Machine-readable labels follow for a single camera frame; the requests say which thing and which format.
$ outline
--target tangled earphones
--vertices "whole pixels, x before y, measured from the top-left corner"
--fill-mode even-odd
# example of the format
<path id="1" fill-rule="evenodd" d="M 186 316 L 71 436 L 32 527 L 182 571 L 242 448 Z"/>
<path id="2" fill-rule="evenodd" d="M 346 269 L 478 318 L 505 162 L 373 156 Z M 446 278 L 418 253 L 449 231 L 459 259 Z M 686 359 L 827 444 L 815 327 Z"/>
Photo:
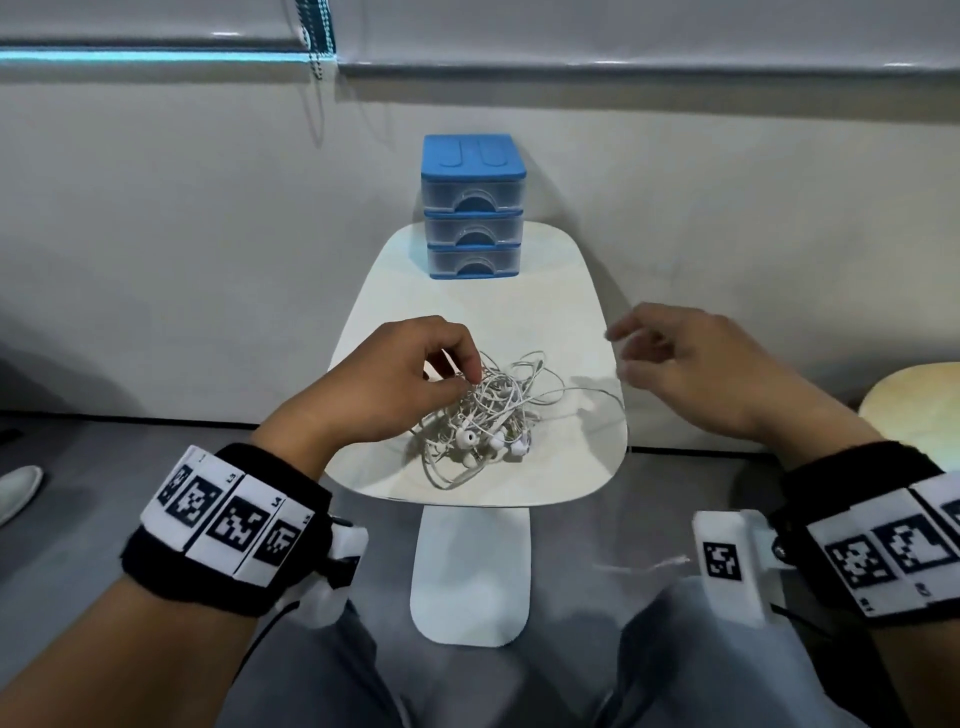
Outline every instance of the tangled earphones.
<path id="1" fill-rule="evenodd" d="M 420 438 L 420 456 L 430 482 L 441 490 L 463 485 L 486 466 L 508 455 L 522 458 L 533 445 L 532 431 L 540 421 L 534 405 L 556 404 L 571 389 L 603 392 L 602 389 L 567 387 L 563 379 L 546 366 L 544 352 L 529 352 L 506 369 L 487 354 L 483 360 L 483 378 L 459 402 L 420 422 L 414 434 Z M 538 377 L 547 374 L 559 386 L 532 394 Z M 437 465 L 449 458 L 459 460 L 465 470 L 450 478 Z"/>

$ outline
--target hand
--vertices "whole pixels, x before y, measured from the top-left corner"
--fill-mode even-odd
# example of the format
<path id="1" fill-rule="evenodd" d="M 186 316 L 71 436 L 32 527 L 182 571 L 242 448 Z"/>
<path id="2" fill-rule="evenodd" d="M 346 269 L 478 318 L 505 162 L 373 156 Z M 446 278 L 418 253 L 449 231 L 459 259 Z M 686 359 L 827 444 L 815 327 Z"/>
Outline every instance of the hand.
<path id="1" fill-rule="evenodd" d="M 463 377 L 455 376 L 444 352 Z M 426 380 L 424 362 L 440 381 Z M 282 404 L 252 442 L 319 477 L 337 449 L 395 437 L 459 400 L 481 377 L 480 353 L 462 324 L 440 316 L 384 324 Z"/>
<path id="2" fill-rule="evenodd" d="M 628 384 L 693 425 L 777 449 L 791 464 L 881 439 L 724 316 L 641 303 L 607 338 L 628 338 L 618 367 Z"/>

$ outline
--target white table stand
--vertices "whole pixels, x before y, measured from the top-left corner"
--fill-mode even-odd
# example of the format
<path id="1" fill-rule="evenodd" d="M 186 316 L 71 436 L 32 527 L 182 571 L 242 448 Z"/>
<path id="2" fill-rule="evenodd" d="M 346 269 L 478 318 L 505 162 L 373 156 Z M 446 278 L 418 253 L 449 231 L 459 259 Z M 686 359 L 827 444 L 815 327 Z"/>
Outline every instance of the white table stand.
<path id="1" fill-rule="evenodd" d="M 380 324 L 431 314 L 466 324 L 477 346 L 501 365 L 543 350 L 547 366 L 568 386 L 622 399 L 587 265 L 569 235 L 556 228 L 524 225 L 519 276 L 473 280 L 432 280 L 423 225 L 396 232 L 363 284 L 330 366 Z M 573 390 L 541 414 L 522 461 L 490 465 L 453 490 L 430 483 L 409 433 L 350 446 L 327 468 L 358 493 L 426 506 L 410 611 L 434 642 L 497 647 L 515 639 L 530 611 L 529 508 L 589 495 L 623 461 L 627 423 L 614 398 Z M 450 474 L 463 471 L 447 465 Z"/>

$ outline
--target gray pants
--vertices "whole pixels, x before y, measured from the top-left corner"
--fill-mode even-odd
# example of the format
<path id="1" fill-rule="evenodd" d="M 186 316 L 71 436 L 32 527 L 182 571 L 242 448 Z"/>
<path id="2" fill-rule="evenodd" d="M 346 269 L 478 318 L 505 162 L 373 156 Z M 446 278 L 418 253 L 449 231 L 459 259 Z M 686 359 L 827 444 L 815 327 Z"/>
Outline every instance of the gray pants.
<path id="1" fill-rule="evenodd" d="M 237 681 L 219 725 L 399 727 L 374 667 L 376 646 L 354 610 L 324 630 L 281 622 L 275 632 Z M 295 663 L 283 654 L 290 640 L 316 648 L 299 651 Z M 698 577 L 664 590 L 631 620 L 617 660 L 602 728 L 863 728 L 824 695 L 791 626 L 757 630 L 715 618 Z M 291 690 L 304 673 L 315 688 Z"/>

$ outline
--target wristband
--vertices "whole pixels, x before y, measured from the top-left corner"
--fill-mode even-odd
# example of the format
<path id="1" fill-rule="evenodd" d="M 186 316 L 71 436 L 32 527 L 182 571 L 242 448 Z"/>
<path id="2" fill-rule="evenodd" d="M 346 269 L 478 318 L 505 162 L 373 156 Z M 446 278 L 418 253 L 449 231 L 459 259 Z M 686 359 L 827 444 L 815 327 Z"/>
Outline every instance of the wristband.
<path id="1" fill-rule="evenodd" d="M 875 443 L 797 469 L 783 490 L 771 524 L 825 605 L 872 627 L 960 617 L 960 473 Z"/>
<path id="2" fill-rule="evenodd" d="M 325 584 L 330 574 L 329 591 L 352 581 L 366 529 L 337 521 L 362 538 L 352 538 L 349 553 L 331 553 L 330 498 L 265 450 L 191 447 L 147 504 L 121 563 L 162 598 L 259 617 L 311 572 Z"/>

